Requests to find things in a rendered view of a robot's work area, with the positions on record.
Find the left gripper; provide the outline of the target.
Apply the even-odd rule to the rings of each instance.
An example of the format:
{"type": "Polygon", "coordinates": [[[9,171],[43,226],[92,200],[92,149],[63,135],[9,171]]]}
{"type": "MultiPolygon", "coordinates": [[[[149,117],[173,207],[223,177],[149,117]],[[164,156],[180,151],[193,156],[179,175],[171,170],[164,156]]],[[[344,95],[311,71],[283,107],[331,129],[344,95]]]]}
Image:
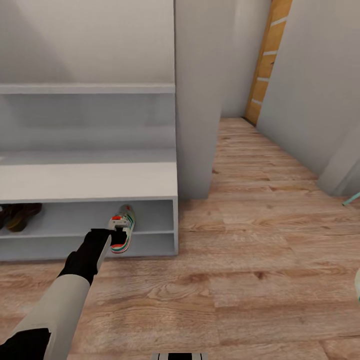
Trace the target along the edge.
{"type": "Polygon", "coordinates": [[[124,245],[126,243],[127,234],[126,231],[113,231],[109,230],[114,235],[114,240],[110,246],[113,245],[124,245]]]}

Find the sandal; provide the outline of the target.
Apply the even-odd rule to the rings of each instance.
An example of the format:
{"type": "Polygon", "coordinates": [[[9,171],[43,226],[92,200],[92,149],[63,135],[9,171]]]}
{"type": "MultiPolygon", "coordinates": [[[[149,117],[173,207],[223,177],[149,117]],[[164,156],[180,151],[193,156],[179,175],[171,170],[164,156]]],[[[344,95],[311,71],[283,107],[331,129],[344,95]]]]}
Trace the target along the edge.
{"type": "Polygon", "coordinates": [[[11,220],[5,226],[12,233],[20,233],[26,226],[27,221],[42,210],[41,203],[22,203],[16,204],[11,211],[11,220]],[[16,208],[21,205],[20,211],[16,214],[16,208]]]}
{"type": "MultiPolygon", "coordinates": [[[[16,204],[23,203],[0,203],[0,207],[2,207],[2,211],[0,211],[0,230],[5,227],[6,220],[11,218],[11,211],[16,204]]],[[[20,207],[21,205],[16,208],[16,214],[21,210],[20,207]]]]}

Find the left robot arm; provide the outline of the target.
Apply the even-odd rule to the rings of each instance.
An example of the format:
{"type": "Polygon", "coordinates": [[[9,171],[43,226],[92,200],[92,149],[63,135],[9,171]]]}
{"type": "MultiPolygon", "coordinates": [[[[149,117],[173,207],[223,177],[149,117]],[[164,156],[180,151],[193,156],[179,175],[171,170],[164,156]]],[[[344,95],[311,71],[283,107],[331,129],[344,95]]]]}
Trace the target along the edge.
{"type": "Polygon", "coordinates": [[[109,248],[126,243],[129,220],[92,228],[47,292],[0,345],[0,360],[67,360],[94,275],[109,248]]]}

